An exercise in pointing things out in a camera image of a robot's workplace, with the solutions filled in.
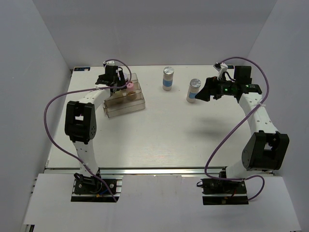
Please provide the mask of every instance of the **blue label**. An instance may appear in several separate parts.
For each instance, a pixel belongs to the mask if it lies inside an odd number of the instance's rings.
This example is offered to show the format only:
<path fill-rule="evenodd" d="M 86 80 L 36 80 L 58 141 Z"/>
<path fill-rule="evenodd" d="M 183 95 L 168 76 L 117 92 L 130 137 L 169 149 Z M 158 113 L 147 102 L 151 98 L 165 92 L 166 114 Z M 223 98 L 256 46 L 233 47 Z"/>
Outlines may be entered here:
<path fill-rule="evenodd" d="M 189 98 L 191 98 L 191 99 L 195 99 L 195 95 L 196 95 L 197 93 L 189 93 Z"/>
<path fill-rule="evenodd" d="M 172 86 L 172 84 L 173 84 L 173 80 L 171 80 L 171 81 L 166 81 L 166 80 L 163 79 L 163 85 L 164 85 L 164 86 L 170 87 L 170 86 Z"/>

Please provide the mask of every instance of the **metal canister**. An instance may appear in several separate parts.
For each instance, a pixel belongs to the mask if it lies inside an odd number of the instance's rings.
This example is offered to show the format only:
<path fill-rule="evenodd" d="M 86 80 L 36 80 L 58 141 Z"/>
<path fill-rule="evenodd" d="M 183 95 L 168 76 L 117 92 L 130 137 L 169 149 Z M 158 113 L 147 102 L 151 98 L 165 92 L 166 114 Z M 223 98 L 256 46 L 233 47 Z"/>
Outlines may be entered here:
<path fill-rule="evenodd" d="M 163 89 L 170 91 L 173 84 L 174 69 L 172 67 L 165 67 L 163 70 Z"/>
<path fill-rule="evenodd" d="M 190 81 L 190 86 L 187 94 L 187 101 L 189 103 L 194 103 L 196 101 L 195 95 L 199 92 L 199 88 L 201 87 L 201 81 L 198 79 L 192 79 Z"/>

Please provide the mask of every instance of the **small vial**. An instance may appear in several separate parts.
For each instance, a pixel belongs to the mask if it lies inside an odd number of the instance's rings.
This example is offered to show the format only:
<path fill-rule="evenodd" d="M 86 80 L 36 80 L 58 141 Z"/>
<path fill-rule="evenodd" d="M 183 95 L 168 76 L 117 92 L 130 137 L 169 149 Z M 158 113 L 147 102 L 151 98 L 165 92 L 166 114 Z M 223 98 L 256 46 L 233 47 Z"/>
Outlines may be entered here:
<path fill-rule="evenodd" d="M 173 84 L 174 69 L 172 67 L 165 67 L 163 70 L 163 89 L 170 91 Z"/>
<path fill-rule="evenodd" d="M 192 79 L 190 81 L 190 86 L 187 94 L 187 101 L 189 103 L 194 103 L 196 101 L 195 95 L 199 92 L 199 88 L 201 87 L 201 81 L 198 79 Z"/>
<path fill-rule="evenodd" d="M 133 101 L 133 100 L 136 99 L 136 91 L 135 91 L 135 88 L 134 88 L 134 84 L 132 82 L 130 82 L 126 86 L 126 97 L 130 101 Z"/>

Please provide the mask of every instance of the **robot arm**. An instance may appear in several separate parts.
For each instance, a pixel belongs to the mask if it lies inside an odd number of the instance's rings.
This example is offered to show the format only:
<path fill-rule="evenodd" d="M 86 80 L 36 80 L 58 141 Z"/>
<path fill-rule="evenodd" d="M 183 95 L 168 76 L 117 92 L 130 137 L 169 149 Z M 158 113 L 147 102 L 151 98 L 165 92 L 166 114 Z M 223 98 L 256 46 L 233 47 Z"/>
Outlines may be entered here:
<path fill-rule="evenodd" d="M 96 109 L 111 96 L 109 89 L 89 92 L 79 101 L 70 101 L 67 104 L 65 132 L 73 142 L 77 156 L 81 158 L 87 167 L 98 174 L 99 168 L 93 150 L 93 138 L 96 135 Z M 80 163 L 80 174 L 91 177 L 91 174 Z"/>
<path fill-rule="evenodd" d="M 65 133 L 73 142 L 78 157 L 99 177 L 100 170 L 93 149 L 93 138 L 97 131 L 96 109 L 113 92 L 119 90 L 108 87 L 123 86 L 125 83 L 124 74 L 122 70 L 118 71 L 118 66 L 106 65 L 105 74 L 98 76 L 97 90 L 89 92 L 79 101 L 70 101 L 67 104 Z M 86 170 L 83 164 L 80 164 L 80 173 L 76 173 L 74 176 L 85 188 L 85 192 L 95 192 L 101 188 L 101 183 Z"/>
<path fill-rule="evenodd" d="M 223 95 L 234 96 L 247 115 L 262 100 L 259 85 L 252 84 L 251 67 L 235 66 L 234 80 L 210 77 L 197 99 L 210 101 Z M 227 178 L 246 178 L 255 173 L 278 170 L 289 144 L 287 134 L 281 134 L 270 120 L 265 106 L 261 105 L 248 119 L 251 138 L 245 146 L 241 160 L 226 168 Z"/>

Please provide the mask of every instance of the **clear plastic box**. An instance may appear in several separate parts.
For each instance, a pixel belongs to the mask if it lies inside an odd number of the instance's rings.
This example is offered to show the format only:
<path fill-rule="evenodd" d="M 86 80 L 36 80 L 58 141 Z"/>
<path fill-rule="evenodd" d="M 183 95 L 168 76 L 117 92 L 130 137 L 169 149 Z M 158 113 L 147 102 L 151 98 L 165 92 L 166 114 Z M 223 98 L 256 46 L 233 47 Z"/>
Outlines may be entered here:
<path fill-rule="evenodd" d="M 145 109 L 145 99 L 135 73 L 131 82 L 134 84 L 134 94 L 127 95 L 126 90 L 120 90 L 105 100 L 104 112 L 109 118 Z"/>

